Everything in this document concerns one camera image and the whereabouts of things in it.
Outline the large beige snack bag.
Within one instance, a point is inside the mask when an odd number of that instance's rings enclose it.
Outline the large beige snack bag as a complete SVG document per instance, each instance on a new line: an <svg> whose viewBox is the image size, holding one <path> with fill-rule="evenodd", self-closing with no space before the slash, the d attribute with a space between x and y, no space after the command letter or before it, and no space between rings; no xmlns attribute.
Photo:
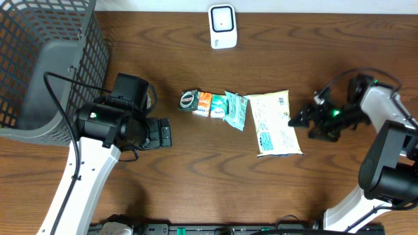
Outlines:
<svg viewBox="0 0 418 235"><path fill-rule="evenodd" d="M251 105L258 158L301 155L295 129L289 126L290 107L288 90L247 95Z"/></svg>

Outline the dark green round-logo packet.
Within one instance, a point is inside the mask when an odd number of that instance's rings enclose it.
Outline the dark green round-logo packet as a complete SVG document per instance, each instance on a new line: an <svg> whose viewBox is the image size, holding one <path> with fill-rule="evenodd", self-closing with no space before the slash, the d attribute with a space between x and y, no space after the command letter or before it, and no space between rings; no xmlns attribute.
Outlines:
<svg viewBox="0 0 418 235"><path fill-rule="evenodd" d="M197 110L200 94L200 91L196 89L184 91L180 97L178 109L183 112L192 112Z"/></svg>

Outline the orange small snack packet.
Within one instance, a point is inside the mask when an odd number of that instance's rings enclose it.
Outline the orange small snack packet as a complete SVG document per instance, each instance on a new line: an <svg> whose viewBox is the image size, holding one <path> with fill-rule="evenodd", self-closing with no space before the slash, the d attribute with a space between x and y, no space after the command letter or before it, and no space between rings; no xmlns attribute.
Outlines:
<svg viewBox="0 0 418 235"><path fill-rule="evenodd" d="M193 115L208 117L210 115L212 103L212 94L207 92L200 92L199 103L197 109L192 111Z"/></svg>

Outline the teal small snack packet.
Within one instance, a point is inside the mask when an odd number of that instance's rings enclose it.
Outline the teal small snack packet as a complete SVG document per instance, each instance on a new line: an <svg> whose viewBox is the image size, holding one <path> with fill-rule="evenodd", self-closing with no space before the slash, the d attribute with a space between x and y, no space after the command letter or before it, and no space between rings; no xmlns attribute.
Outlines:
<svg viewBox="0 0 418 235"><path fill-rule="evenodd" d="M210 117L223 119L228 113L228 99L226 95L212 95Z"/></svg>

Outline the light green snack packet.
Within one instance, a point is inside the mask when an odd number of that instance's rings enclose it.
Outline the light green snack packet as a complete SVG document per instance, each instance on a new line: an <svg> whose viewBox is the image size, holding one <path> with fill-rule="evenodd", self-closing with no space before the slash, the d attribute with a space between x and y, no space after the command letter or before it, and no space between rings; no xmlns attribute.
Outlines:
<svg viewBox="0 0 418 235"><path fill-rule="evenodd" d="M230 126L243 131L246 122L248 99L237 93L225 91L228 100L228 114L223 118Z"/></svg>

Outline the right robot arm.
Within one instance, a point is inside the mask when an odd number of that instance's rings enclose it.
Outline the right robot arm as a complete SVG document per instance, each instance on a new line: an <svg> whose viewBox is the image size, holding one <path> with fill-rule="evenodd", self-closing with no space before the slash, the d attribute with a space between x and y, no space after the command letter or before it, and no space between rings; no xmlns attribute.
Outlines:
<svg viewBox="0 0 418 235"><path fill-rule="evenodd" d="M346 128L372 125L377 136L361 164L358 184L339 204L324 212L319 229L354 234L379 215L417 207L417 121L400 100L401 81L384 84L364 69L350 79L347 104L337 107L330 87L292 117L290 127L308 128L312 139L337 142Z"/></svg>

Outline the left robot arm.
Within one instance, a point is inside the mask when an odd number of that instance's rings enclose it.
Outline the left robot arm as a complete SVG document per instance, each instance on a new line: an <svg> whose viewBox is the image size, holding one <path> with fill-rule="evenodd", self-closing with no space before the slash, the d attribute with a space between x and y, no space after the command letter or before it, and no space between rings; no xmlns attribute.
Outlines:
<svg viewBox="0 0 418 235"><path fill-rule="evenodd" d="M87 234L103 186L120 155L172 146L170 121L150 117L157 104L146 80L119 73L113 90L79 108L69 119L44 73L45 86L69 129L72 147L39 234Z"/></svg>

